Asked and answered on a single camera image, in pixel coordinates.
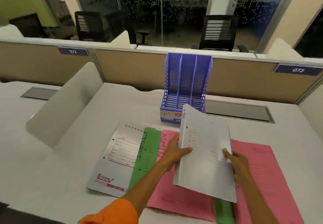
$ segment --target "computer monitor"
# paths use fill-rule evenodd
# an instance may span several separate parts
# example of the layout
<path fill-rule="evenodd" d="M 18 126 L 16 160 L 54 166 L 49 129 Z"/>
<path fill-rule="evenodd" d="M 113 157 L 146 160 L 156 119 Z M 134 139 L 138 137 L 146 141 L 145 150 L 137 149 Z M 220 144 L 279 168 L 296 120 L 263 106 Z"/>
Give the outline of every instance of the computer monitor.
<path fill-rule="evenodd" d="M 18 27 L 24 37 L 47 38 L 47 34 L 40 23 L 38 15 L 30 14 L 9 20 L 10 24 Z"/>

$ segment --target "beige cubicle panel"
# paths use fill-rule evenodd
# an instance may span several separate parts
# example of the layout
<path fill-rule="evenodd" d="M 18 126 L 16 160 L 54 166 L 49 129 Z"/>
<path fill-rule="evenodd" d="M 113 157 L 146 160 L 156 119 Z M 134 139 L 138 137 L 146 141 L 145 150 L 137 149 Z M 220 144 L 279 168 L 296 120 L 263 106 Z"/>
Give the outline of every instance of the beige cubicle panel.
<path fill-rule="evenodd" d="M 0 42 L 0 79 L 64 85 L 87 62 L 89 56 L 60 54 L 56 46 Z"/>
<path fill-rule="evenodd" d="M 95 50 L 108 83 L 139 90 L 164 88 L 166 54 Z M 318 76 L 274 73 L 278 63 L 213 58 L 209 95 L 294 104 Z"/>

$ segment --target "pink file folder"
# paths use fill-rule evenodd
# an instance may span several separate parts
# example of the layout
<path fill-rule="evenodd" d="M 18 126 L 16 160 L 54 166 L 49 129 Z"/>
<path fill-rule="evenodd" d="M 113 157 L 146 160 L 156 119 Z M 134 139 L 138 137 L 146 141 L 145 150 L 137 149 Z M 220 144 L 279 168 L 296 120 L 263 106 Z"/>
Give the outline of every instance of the pink file folder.
<path fill-rule="evenodd" d="M 262 196 L 279 224 L 303 224 L 297 205 L 270 146 L 231 140 L 232 150 L 249 160 L 249 168 Z M 236 183 L 236 224 L 252 224 L 242 188 Z"/>
<path fill-rule="evenodd" d="M 162 157 L 168 142 L 176 132 L 163 130 L 159 144 L 157 160 Z M 167 172 L 157 184 L 157 187 L 148 201 L 148 207 L 158 208 L 186 215 L 189 217 L 214 221 L 212 198 L 180 186 L 173 185 L 174 167 Z"/>

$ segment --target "number plate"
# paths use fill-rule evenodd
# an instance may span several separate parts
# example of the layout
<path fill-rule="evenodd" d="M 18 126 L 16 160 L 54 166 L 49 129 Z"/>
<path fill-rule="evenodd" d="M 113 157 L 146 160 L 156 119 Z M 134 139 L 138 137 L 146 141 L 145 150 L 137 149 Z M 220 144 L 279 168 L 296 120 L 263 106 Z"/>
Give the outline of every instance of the number plate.
<path fill-rule="evenodd" d="M 298 66 L 289 64 L 278 64 L 275 73 L 291 73 L 299 75 L 317 76 L 321 73 L 323 67 Z"/>
<path fill-rule="evenodd" d="M 70 47 L 58 47 L 58 49 L 61 54 L 88 56 L 87 49 L 70 48 Z"/>

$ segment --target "handwritten label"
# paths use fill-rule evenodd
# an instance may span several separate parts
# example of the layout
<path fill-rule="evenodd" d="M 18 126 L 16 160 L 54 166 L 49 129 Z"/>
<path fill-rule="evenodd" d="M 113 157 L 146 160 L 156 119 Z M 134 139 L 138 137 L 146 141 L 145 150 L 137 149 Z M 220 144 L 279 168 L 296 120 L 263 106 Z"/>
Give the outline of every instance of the handwritten label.
<path fill-rule="evenodd" d="M 87 49 L 70 48 L 70 47 L 57 47 L 61 54 L 82 55 L 88 56 Z"/>
<path fill-rule="evenodd" d="M 160 109 L 160 117 L 166 119 L 182 119 L 182 112 L 167 111 Z"/>
<path fill-rule="evenodd" d="M 278 64 L 275 73 L 290 73 L 299 75 L 317 76 L 321 73 L 323 67 L 310 67 L 300 65 Z"/>

